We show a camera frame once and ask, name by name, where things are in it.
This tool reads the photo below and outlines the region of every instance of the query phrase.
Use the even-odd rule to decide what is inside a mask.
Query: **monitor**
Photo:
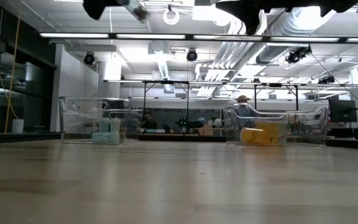
[[[356,103],[353,100],[329,100],[331,122],[357,122]]]

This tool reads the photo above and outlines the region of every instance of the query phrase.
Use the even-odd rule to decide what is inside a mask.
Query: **clear plastic bin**
[[[323,146],[328,105],[315,110],[264,113],[248,103],[223,109],[228,143],[244,146]]]
[[[125,144],[140,131],[142,115],[131,110],[129,100],[60,97],[59,105],[64,143]]]

